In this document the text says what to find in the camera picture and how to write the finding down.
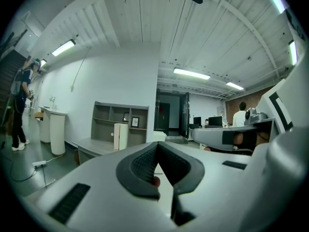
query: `brick wall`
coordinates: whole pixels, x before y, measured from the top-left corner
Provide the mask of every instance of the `brick wall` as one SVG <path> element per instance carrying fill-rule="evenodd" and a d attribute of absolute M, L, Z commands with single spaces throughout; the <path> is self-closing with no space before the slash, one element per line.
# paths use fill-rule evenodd
<path fill-rule="evenodd" d="M 236 112 L 239 111 L 239 103 L 241 103 L 242 101 L 246 102 L 247 104 L 246 110 L 249 109 L 250 107 L 256 107 L 258 103 L 260 102 L 262 95 L 264 95 L 267 91 L 269 91 L 272 88 L 273 87 L 268 87 L 258 92 L 252 93 L 250 95 L 246 95 L 246 96 L 234 99 L 234 100 L 226 101 L 225 102 L 226 119 L 228 123 L 233 123 L 233 116 Z"/>

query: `standing person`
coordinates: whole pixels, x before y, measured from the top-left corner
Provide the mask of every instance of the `standing person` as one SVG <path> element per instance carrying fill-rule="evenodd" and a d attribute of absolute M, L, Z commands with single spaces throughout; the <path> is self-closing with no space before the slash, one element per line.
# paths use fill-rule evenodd
<path fill-rule="evenodd" d="M 246 115 L 246 107 L 247 104 L 245 102 L 241 102 L 239 104 L 239 111 L 233 116 L 233 127 L 242 127 L 245 123 L 245 115 Z"/>
<path fill-rule="evenodd" d="M 13 98 L 14 118 L 12 128 L 12 150 L 23 150 L 25 145 L 29 144 L 29 140 L 26 139 L 22 125 L 22 115 L 25 109 L 26 99 L 33 100 L 33 95 L 29 92 L 28 86 L 31 83 L 33 73 L 37 72 L 41 67 L 39 59 L 33 61 L 27 68 L 22 71 L 21 85 L 19 92 Z"/>

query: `gray machine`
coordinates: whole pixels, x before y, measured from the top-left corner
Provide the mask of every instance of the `gray machine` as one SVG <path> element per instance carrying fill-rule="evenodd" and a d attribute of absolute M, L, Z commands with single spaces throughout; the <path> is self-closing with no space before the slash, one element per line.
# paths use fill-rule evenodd
<path fill-rule="evenodd" d="M 308 173 L 308 66 L 300 60 L 249 109 L 246 126 L 192 132 L 199 143 L 232 150 L 225 136 L 271 123 L 270 142 L 251 157 L 147 143 L 87 161 L 48 188 L 38 208 L 25 207 L 50 231 L 262 231 Z M 174 189 L 170 217 L 153 185 L 158 163 Z"/>

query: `power strip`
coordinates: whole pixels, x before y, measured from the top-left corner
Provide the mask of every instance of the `power strip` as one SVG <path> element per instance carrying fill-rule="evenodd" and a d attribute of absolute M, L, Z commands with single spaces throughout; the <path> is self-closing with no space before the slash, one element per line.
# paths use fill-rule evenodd
<path fill-rule="evenodd" d="M 37 162 L 34 162 L 32 165 L 33 167 L 40 167 L 40 166 L 43 166 L 46 164 L 46 161 L 45 160 L 42 160 L 42 161 L 37 161 Z"/>

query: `white shirt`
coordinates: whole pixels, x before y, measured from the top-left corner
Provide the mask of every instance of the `white shirt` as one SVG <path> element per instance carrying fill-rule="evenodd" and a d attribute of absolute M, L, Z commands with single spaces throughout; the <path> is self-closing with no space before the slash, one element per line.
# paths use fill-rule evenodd
<path fill-rule="evenodd" d="M 238 111 L 233 116 L 233 127 L 242 127 L 244 126 L 246 120 L 246 111 Z"/>

